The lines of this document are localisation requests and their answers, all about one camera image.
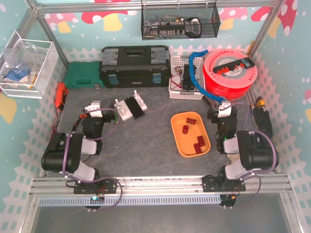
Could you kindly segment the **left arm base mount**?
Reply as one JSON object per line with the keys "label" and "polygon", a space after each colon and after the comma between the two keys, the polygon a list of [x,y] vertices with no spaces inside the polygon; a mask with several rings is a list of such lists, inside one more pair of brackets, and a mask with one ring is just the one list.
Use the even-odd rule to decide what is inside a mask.
{"label": "left arm base mount", "polygon": [[105,179],[95,183],[78,183],[74,186],[74,194],[116,194],[117,182]]}

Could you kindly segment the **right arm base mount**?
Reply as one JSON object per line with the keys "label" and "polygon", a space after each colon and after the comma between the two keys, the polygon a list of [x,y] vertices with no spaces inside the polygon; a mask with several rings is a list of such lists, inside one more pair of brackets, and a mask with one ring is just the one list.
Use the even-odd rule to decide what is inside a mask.
{"label": "right arm base mount", "polygon": [[221,181],[220,178],[206,175],[201,178],[203,191],[209,192],[241,192],[246,191],[246,187],[243,181],[240,180],[228,180],[225,178]]}

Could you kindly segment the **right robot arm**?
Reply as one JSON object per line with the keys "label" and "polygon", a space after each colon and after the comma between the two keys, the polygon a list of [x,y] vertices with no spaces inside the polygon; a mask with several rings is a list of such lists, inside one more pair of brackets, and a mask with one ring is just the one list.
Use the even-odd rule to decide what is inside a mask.
{"label": "right robot arm", "polygon": [[216,184],[225,189],[256,173],[273,171],[279,164],[279,155],[272,142],[270,114],[263,100],[247,106],[256,126],[254,131],[237,129],[238,110],[234,103],[224,101],[210,104],[207,118],[217,125],[216,148],[221,154],[237,155],[238,159],[220,169]]}

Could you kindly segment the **black ribbed rail block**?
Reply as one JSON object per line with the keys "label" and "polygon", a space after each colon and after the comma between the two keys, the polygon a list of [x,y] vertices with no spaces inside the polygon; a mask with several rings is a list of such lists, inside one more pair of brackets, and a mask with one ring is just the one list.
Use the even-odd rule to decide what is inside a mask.
{"label": "black ribbed rail block", "polygon": [[135,120],[145,115],[144,111],[133,96],[126,98],[124,101]]}

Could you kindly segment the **white peg base plate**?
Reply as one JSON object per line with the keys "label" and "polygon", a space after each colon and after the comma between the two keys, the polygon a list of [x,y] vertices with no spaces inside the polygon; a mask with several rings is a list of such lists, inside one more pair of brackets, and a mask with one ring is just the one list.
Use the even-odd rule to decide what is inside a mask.
{"label": "white peg base plate", "polygon": [[[139,95],[139,93],[136,90],[134,90],[134,94],[131,96],[133,96],[137,100],[138,104],[140,105],[143,111],[147,110],[148,108],[147,105],[145,104],[144,100],[142,99],[142,97]],[[124,100],[118,101],[117,99],[115,99],[114,108],[120,114],[121,119],[123,121],[126,121],[130,118],[133,118],[133,116],[130,110],[128,109],[127,105],[125,104]]]}

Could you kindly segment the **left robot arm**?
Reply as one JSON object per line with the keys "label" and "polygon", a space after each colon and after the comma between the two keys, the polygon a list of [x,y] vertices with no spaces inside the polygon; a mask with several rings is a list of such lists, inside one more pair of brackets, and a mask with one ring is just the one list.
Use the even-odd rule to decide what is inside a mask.
{"label": "left robot arm", "polygon": [[52,135],[41,158],[42,169],[63,174],[78,183],[114,180],[112,177],[101,178],[98,170],[81,160],[81,155],[98,155],[101,152],[102,140],[116,130],[113,128],[103,135],[104,124],[115,122],[118,126],[119,116],[115,107],[101,108],[99,102],[85,107],[69,134],[57,132]]}

